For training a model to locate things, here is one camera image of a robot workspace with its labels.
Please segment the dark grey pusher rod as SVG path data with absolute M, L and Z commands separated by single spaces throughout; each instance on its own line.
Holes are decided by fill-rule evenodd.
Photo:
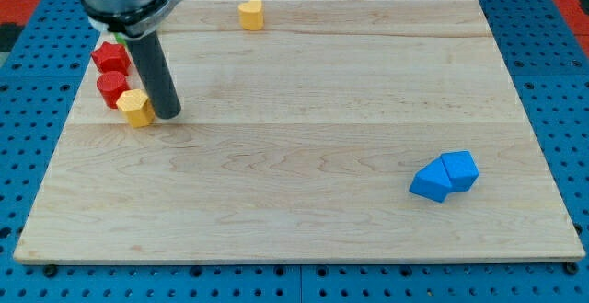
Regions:
M 129 39 L 126 44 L 156 116 L 165 120 L 178 116 L 179 97 L 157 33 Z

